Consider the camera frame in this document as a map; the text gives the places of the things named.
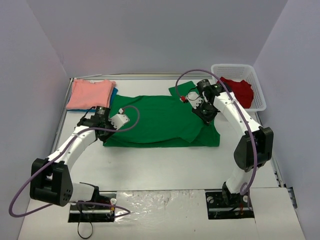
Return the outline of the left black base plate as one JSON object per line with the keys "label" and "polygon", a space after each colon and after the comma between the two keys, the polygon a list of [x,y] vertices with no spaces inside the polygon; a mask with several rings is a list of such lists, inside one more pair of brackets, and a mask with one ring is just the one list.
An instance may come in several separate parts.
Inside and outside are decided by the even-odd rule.
{"label": "left black base plate", "polygon": [[[99,203],[115,205],[117,203],[117,193],[115,191],[101,191],[98,198]],[[80,206],[81,212],[75,202],[69,207],[69,223],[111,223],[115,221],[115,209],[107,206],[88,205]]]}

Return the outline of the pink folded t shirt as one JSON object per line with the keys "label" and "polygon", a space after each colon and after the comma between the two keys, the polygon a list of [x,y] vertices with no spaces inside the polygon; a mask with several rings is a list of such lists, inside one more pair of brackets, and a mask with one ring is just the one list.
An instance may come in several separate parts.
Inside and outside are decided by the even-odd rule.
{"label": "pink folded t shirt", "polygon": [[75,79],[67,110],[88,110],[91,107],[109,107],[116,82],[110,80],[89,81]]}

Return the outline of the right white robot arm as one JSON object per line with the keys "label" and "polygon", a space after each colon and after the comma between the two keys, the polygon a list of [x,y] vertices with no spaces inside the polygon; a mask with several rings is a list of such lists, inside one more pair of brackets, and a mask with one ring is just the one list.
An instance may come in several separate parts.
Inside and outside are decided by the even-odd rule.
{"label": "right white robot arm", "polygon": [[222,185],[222,202],[229,207],[250,189],[256,173],[272,157],[274,133],[256,122],[236,100],[234,93],[219,83],[207,79],[196,85],[197,92],[187,94],[187,100],[206,125],[221,113],[233,127],[238,144],[233,152],[235,162],[231,176]]}

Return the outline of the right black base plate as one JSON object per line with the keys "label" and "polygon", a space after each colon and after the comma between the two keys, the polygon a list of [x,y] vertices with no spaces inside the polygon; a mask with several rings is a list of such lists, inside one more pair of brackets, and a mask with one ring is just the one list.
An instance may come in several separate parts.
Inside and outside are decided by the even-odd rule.
{"label": "right black base plate", "polygon": [[207,217],[209,220],[239,220],[254,219],[255,214],[248,194],[236,197],[236,200],[227,204],[222,190],[206,190],[205,200]]}

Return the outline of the red t shirt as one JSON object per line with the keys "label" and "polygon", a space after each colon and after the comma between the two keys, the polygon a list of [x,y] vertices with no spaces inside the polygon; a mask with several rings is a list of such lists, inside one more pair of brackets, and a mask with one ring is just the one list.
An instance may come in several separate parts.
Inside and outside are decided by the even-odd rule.
{"label": "red t shirt", "polygon": [[220,80],[230,87],[236,99],[244,109],[249,109],[251,107],[251,104],[254,100],[254,91],[249,83],[247,83],[245,80],[233,81],[232,79],[227,79],[223,76],[220,77]]}

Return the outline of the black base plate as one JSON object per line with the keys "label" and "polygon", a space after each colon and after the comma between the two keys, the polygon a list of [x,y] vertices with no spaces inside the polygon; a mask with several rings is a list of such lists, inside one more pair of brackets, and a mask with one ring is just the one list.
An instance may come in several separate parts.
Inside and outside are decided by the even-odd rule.
{"label": "black base plate", "polygon": [[[115,191],[101,191],[98,198],[99,203],[115,205],[117,203],[117,193]],[[69,223],[111,223],[115,221],[115,209],[107,206],[88,205],[80,206],[81,212],[75,202],[69,207]]]}
{"label": "black base plate", "polygon": [[236,197],[236,200],[227,204],[222,190],[206,190],[205,200],[207,217],[209,220],[239,220],[254,219],[255,214],[248,194]]}

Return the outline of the white plastic basket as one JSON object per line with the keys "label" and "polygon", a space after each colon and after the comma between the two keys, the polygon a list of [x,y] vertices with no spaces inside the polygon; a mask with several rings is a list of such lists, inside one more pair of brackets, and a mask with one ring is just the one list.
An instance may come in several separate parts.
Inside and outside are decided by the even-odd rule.
{"label": "white plastic basket", "polygon": [[250,84],[253,90],[253,100],[251,106],[245,109],[247,112],[261,112],[267,108],[256,71],[251,65],[230,63],[213,64],[211,66],[211,72],[218,77],[224,77],[234,82],[244,80]]}

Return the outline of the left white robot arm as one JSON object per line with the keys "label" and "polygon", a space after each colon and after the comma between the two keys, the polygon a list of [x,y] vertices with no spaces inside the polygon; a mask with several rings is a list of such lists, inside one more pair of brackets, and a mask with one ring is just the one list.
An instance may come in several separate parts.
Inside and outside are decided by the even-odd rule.
{"label": "left white robot arm", "polygon": [[99,187],[73,182],[70,171],[87,147],[98,140],[106,142],[129,121],[123,109],[112,117],[109,113],[109,108],[99,106],[90,117],[83,116],[70,137],[55,152],[32,163],[31,199],[61,207],[77,202],[89,209],[100,205]]}

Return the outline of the green t shirt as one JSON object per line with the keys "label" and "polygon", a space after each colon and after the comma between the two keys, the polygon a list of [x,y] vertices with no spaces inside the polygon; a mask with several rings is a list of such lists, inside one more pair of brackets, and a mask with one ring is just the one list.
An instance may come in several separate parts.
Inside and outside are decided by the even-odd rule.
{"label": "green t shirt", "polygon": [[169,95],[117,94],[112,102],[110,115],[122,107],[129,117],[129,131],[113,134],[104,147],[123,148],[174,148],[218,147],[220,134],[215,125],[206,125],[188,103],[182,103],[177,95],[186,95],[195,84],[188,81],[177,88],[170,87]]}

